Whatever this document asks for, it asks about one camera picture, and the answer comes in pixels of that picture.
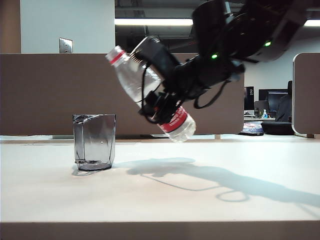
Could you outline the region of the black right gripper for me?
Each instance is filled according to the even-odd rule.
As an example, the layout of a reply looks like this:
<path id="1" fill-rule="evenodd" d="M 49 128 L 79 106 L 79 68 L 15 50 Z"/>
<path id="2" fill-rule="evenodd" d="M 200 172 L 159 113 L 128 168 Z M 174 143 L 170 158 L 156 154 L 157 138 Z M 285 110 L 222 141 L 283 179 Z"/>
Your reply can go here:
<path id="1" fill-rule="evenodd" d="M 208 87 L 200 80 L 200 58 L 195 56 L 177 65 L 172 75 L 163 81 L 164 91 L 150 91 L 142 100 L 139 114 L 151 124 L 169 123 L 180 107 L 179 100 L 194 100 Z"/>

